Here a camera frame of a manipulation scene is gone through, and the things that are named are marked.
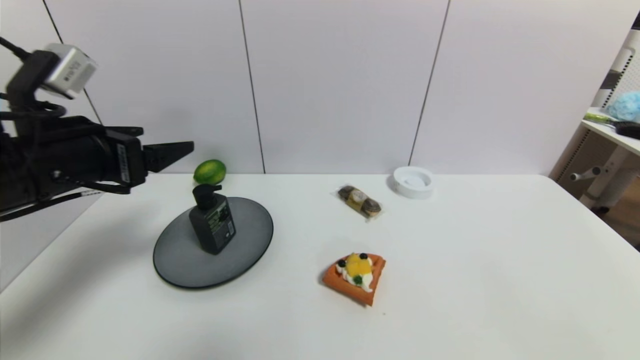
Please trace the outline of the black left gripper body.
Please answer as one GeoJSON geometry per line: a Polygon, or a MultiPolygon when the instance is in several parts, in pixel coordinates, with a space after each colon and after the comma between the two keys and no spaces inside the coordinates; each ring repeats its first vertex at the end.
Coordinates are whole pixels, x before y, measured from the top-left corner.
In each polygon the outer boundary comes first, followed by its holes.
{"type": "Polygon", "coordinates": [[[141,127],[106,127],[69,139],[55,158],[53,181],[87,189],[132,189],[146,180],[141,127]]]}

